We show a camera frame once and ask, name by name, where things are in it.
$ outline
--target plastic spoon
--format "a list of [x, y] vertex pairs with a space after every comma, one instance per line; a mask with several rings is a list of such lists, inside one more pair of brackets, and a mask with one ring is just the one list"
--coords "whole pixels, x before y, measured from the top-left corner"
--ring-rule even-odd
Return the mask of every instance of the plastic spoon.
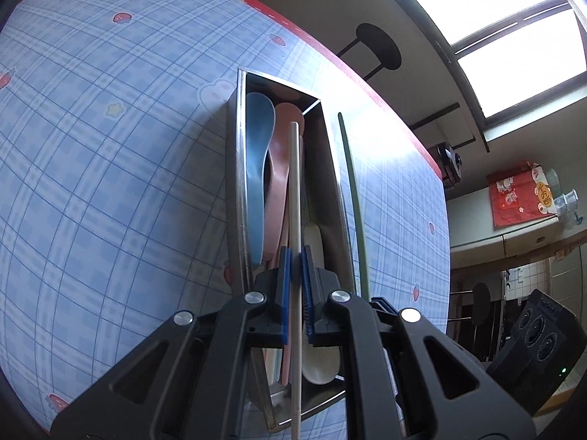
[[269, 142], [275, 128], [275, 109], [260, 92], [250, 92], [245, 99], [245, 135], [247, 168], [247, 226], [251, 265], [260, 265], [263, 254], [265, 221], [263, 170]]
[[[281, 225], [281, 236], [280, 236], [280, 247], [287, 246], [289, 239], [289, 213], [288, 213], [288, 201], [285, 200], [285, 217], [283, 220], [283, 224]], [[269, 269], [277, 268], [280, 262], [280, 253], [275, 253], [273, 259], [269, 262]], [[288, 329], [288, 339], [291, 336], [291, 323], [289, 323]], [[267, 349], [267, 352], [271, 351], [271, 357], [269, 355], [265, 358], [265, 366], [267, 369], [267, 378], [271, 381], [269, 385], [272, 385], [277, 380], [284, 380], [282, 383], [287, 385], [289, 382], [289, 361], [287, 365], [287, 376], [283, 377], [282, 369], [281, 369], [281, 362], [283, 359], [283, 352], [289, 352], [289, 347], [286, 345], [284, 349]]]
[[[324, 247], [320, 227], [311, 223], [303, 228], [303, 243], [310, 245], [316, 268], [324, 268]], [[333, 380], [340, 370], [338, 347], [314, 347], [307, 341], [306, 329], [302, 327], [302, 374], [313, 384], [324, 385]]]
[[263, 261], [269, 261], [280, 245], [281, 226], [284, 219], [285, 195], [289, 175], [289, 124], [297, 122], [303, 135], [302, 111], [290, 102], [275, 107], [275, 130], [269, 144], [271, 179], [265, 201], [265, 236], [263, 236]]

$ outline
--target green chopstick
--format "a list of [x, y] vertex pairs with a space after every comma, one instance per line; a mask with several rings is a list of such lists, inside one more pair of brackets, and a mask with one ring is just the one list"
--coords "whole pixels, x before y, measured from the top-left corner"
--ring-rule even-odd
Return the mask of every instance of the green chopstick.
[[363, 217], [361, 217], [361, 207], [359, 205], [359, 189], [357, 179], [354, 175], [353, 156], [350, 153], [349, 138], [344, 127], [342, 114], [338, 113], [338, 122], [342, 134], [342, 145], [344, 147], [344, 156], [346, 158], [346, 168], [349, 173], [350, 199], [353, 202], [354, 228], [357, 236], [357, 251], [359, 253], [359, 284], [361, 287], [361, 298], [371, 301], [369, 297], [369, 270], [367, 268], [367, 248], [365, 245], [365, 231], [363, 230]]

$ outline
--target speaker grille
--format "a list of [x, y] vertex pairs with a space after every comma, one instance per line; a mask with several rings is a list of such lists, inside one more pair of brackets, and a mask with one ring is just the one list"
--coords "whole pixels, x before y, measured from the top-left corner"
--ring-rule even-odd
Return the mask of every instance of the speaker grille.
[[532, 308], [526, 309], [526, 312], [519, 320], [519, 325], [518, 325], [519, 328], [520, 329], [525, 328], [526, 325], [529, 323], [531, 317], [532, 317]]
[[539, 361], [546, 360], [548, 358], [548, 356], [553, 353], [556, 345], [557, 345], [557, 334], [556, 333], [548, 334], [548, 336], [546, 336], [544, 338], [544, 341], [542, 341], [542, 344], [540, 344], [536, 358]]
[[538, 316], [533, 320], [526, 333], [526, 345], [533, 345], [538, 341], [538, 338], [542, 335], [542, 331], [544, 331], [544, 324], [544, 317], [542, 316]]

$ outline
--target metal utensil holder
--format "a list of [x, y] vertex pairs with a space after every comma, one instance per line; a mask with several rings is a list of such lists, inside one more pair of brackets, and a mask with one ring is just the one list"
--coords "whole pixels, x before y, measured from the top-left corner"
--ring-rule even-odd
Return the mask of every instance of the metal utensil holder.
[[[324, 262], [338, 275], [342, 287], [355, 293], [349, 230], [340, 188], [332, 125], [327, 122], [320, 99], [296, 85], [268, 74], [240, 68], [237, 87], [228, 101], [226, 138], [226, 215], [228, 258], [233, 296], [250, 291], [253, 270], [247, 239], [245, 96], [261, 92], [274, 105], [291, 102], [304, 113], [303, 179], [307, 217], [322, 234]], [[344, 397], [344, 381], [337, 376], [325, 385], [303, 379], [302, 419], [311, 417]], [[291, 386], [269, 385], [262, 349], [252, 349], [247, 389], [251, 402], [265, 415], [269, 432], [291, 424]]]

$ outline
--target black speaker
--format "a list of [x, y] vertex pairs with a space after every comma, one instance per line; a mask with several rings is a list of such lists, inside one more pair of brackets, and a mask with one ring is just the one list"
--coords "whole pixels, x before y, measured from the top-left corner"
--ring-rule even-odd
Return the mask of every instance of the black speaker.
[[533, 415], [556, 392], [585, 345], [587, 336], [575, 315], [535, 289], [486, 371]]

